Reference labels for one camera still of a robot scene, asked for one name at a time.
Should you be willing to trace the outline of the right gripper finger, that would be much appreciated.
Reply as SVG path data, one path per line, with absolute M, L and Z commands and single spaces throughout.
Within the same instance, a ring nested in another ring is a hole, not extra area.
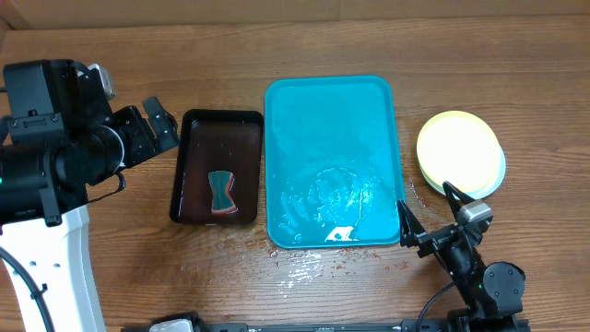
M 442 188 L 455 220 L 471 221 L 473 214 L 470 209 L 475 199 L 463 193 L 448 181 L 442 184 Z
M 400 244 L 405 247 L 420 246 L 420 238 L 426 231 L 403 200 L 396 202 L 400 220 Z

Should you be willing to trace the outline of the light blue plate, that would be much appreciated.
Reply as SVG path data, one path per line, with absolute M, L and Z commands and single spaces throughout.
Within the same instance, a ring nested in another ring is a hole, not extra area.
M 504 178 L 505 178 L 505 174 L 506 174 L 506 170 L 507 170 L 507 163 L 506 163 L 506 158 L 505 158 L 505 154 L 502 148 L 499 148 L 499 154 L 501 157 L 500 160 L 500 169 L 498 171 L 498 175 L 495 177 L 495 180 L 492 181 L 490 184 L 486 184 L 484 187 L 479 188 L 478 190 L 475 191 L 470 191 L 467 192 L 465 191 L 465 194 L 467 194 L 468 196 L 473 197 L 474 199 L 482 199 L 485 198 L 487 196 L 492 195 L 502 184 Z M 437 191 L 439 194 L 441 195 L 445 195 L 445 192 L 443 191 L 443 187 L 439 184 L 436 184 L 423 170 L 422 167 L 419 167 L 421 174 L 423 175 L 426 183 L 432 187 L 435 191 Z

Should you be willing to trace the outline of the yellow plate top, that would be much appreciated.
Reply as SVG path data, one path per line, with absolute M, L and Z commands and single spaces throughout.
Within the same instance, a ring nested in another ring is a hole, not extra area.
M 419 167 L 436 183 L 450 182 L 462 192 L 484 187 L 500 169 L 501 145 L 491 127 L 472 113 L 448 111 L 419 131 Z

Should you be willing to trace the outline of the orange and green sponge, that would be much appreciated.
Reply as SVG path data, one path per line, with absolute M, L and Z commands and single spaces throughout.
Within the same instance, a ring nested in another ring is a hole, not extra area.
M 208 181 L 212 194 L 211 213 L 226 215 L 236 212 L 238 208 L 231 196 L 234 174 L 228 171 L 213 171 L 208 174 Z

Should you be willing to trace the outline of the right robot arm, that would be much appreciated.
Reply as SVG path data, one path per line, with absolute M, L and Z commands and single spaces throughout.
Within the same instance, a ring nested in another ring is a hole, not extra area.
M 509 262 L 485 264 L 477 251 L 493 219 L 491 207 L 449 182 L 442 185 L 454 223 L 426 231 L 407 204 L 396 202 L 400 220 L 400 244 L 417 247 L 420 258 L 433 255 L 451 282 L 433 295 L 415 320 L 401 323 L 405 331 L 528 331 L 523 311 L 525 272 Z M 464 309 L 451 310 L 444 319 L 425 318 L 432 305 L 451 288 L 457 289 Z

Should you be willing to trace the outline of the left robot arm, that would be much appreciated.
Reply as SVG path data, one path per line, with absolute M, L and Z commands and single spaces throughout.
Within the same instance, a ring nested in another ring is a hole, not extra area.
M 108 72 L 74 60 L 7 65 L 1 258 L 28 331 L 102 331 L 89 257 L 88 187 L 175 148 L 156 98 L 111 108 Z

